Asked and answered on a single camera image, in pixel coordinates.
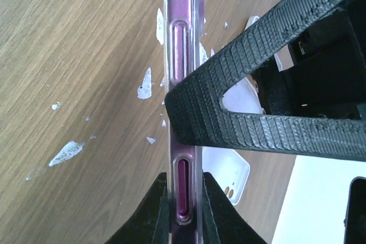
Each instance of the black rubber grip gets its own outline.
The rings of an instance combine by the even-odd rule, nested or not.
[[[231,113],[224,93],[343,0],[282,0],[171,90],[165,106],[187,145],[366,161],[362,121]]]

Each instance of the volume button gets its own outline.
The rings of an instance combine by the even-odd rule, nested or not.
[[[188,74],[187,25],[185,21],[173,23],[173,80],[177,83]]]
[[[182,159],[178,162],[178,188],[177,188],[177,200],[178,200],[178,216],[180,219],[185,220],[189,215],[189,163],[187,160]]]

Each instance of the wood grain surface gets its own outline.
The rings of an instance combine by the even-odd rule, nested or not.
[[[206,0],[207,52],[278,1]],[[162,0],[0,3],[0,243],[103,243],[166,170]],[[153,95],[141,100],[149,67]],[[70,141],[82,151],[49,167]],[[270,242],[294,158],[242,155],[251,174],[237,210]]]

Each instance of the clear phone case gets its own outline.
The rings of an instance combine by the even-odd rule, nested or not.
[[[165,91],[200,64],[204,0],[164,0]],[[168,122],[170,243],[203,243],[202,148],[179,144]]]

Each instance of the white paint fleck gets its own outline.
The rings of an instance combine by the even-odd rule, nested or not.
[[[146,137],[146,139],[149,141],[150,144],[156,143],[156,139],[152,137]]]
[[[164,44],[164,17],[160,8],[156,15],[156,38],[158,39],[160,45]]]
[[[46,172],[47,168],[45,167],[37,167],[32,169],[32,171],[29,172],[28,176],[25,180],[31,180],[33,178],[39,177],[40,175],[44,174]]]
[[[152,96],[151,68],[149,67],[145,73],[142,85],[137,89],[137,97],[139,99],[148,99]]]
[[[208,57],[204,45],[202,45],[202,43],[200,42],[200,65],[205,63],[207,59]]]
[[[52,110],[56,111],[60,105],[61,105],[61,103],[59,101],[57,101],[56,104],[52,104]]]
[[[69,160],[70,158],[80,153],[84,145],[85,142],[77,143],[75,141],[70,141],[61,149],[61,151],[58,152],[58,154],[51,160],[48,166],[52,167],[66,160]]]

